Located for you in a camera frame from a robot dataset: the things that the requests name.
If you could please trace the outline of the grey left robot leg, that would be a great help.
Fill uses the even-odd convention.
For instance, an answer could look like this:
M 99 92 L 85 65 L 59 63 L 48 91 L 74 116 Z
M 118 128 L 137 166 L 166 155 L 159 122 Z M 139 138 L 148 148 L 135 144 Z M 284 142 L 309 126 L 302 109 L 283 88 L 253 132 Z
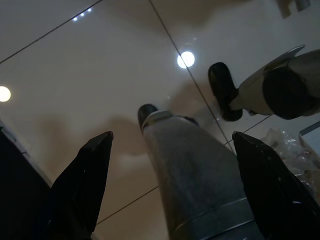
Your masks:
M 137 118 L 170 240 L 264 240 L 231 151 L 190 117 L 145 104 Z

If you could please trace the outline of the grey right robot leg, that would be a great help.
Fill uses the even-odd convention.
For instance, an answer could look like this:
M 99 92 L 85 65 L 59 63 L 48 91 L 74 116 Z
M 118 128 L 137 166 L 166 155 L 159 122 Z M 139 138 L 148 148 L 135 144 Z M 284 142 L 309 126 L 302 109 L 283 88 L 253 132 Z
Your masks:
M 250 115 L 276 115 L 285 120 L 320 113 L 320 49 L 297 55 L 304 45 L 275 58 L 235 87 L 223 62 L 208 69 L 208 81 L 222 118 L 238 121 Z

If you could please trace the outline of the grey robot leg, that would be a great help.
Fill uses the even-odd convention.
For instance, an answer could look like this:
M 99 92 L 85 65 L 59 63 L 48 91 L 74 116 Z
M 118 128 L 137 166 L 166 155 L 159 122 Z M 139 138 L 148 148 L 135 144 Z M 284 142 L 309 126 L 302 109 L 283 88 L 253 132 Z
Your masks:
M 320 49 L 297 55 L 304 45 L 275 58 L 235 87 L 223 62 L 208 69 L 208 81 L 222 118 L 238 121 L 250 115 L 276 115 L 285 120 L 320 113 Z
M 264 240 L 231 151 L 190 117 L 145 104 L 137 118 L 170 240 Z

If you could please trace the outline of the crumpled clear plastic bag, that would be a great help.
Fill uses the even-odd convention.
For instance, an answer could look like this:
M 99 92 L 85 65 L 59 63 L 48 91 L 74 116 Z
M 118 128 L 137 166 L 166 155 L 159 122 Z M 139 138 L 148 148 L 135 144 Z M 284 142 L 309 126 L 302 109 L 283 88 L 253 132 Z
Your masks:
M 275 150 L 301 182 L 320 191 L 320 158 L 303 147 L 297 138 L 284 130 L 270 129 L 261 140 Z

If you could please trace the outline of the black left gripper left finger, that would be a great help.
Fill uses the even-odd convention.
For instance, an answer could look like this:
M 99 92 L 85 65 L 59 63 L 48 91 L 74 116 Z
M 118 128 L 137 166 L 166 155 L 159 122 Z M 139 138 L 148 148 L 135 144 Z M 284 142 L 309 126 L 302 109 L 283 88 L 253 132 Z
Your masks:
M 92 240 L 105 194 L 114 135 L 103 132 L 80 148 L 58 176 L 21 240 Z

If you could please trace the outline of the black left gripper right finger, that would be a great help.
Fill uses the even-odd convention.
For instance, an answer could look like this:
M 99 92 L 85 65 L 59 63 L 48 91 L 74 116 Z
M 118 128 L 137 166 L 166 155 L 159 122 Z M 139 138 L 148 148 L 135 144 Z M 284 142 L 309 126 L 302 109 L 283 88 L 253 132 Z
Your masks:
M 320 205 L 281 157 L 261 140 L 235 131 L 243 189 L 265 240 L 320 240 Z

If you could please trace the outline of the black floor mat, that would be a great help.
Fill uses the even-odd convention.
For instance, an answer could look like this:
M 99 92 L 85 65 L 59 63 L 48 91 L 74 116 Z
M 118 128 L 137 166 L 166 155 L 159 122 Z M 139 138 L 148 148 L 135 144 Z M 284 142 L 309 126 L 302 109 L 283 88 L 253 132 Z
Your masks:
M 0 240 L 32 240 L 39 207 L 49 190 L 27 153 L 0 124 Z

